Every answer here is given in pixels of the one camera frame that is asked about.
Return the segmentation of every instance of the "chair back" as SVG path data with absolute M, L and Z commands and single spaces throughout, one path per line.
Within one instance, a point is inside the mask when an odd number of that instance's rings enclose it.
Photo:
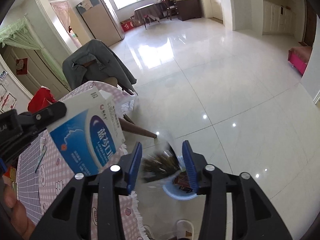
M 165 4 L 165 6 L 167 7 L 167 9 L 170 8 L 169 6 L 169 0 L 161 0 L 161 2 L 163 2 Z

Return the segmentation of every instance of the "cardboard box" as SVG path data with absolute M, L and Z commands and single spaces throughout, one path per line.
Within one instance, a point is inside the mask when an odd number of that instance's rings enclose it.
M 134 28 L 130 19 L 124 20 L 123 22 L 120 22 L 120 24 L 124 32 L 127 32 Z
M 141 23 L 139 20 L 136 20 L 136 19 L 134 18 L 134 16 L 131 16 L 130 19 L 131 19 L 131 21 L 132 21 L 133 27 L 135 27 L 135 28 L 143 25 L 143 22 Z
M 124 143 L 113 96 L 96 87 L 63 101 L 64 118 L 47 127 L 74 173 L 98 174 Z

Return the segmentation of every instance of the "white slipper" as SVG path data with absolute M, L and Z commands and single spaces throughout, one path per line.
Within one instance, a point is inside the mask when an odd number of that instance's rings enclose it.
M 179 220 L 177 222 L 177 240 L 193 240 L 195 229 L 189 220 Z

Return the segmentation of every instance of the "pink bed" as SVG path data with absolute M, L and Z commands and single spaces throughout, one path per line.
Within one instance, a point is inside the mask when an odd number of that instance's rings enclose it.
M 310 60 L 312 47 L 292 47 L 289 49 L 288 61 L 303 75 Z

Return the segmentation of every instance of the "white cabinet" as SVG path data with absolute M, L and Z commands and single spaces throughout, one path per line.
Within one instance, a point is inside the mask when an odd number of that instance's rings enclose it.
M 293 34 L 292 11 L 271 3 L 263 1 L 263 33 L 264 34 Z
M 281 6 L 272 4 L 271 32 L 279 33 Z
M 264 0 L 263 1 L 263 32 L 271 32 L 271 21 L 272 21 L 272 3 Z

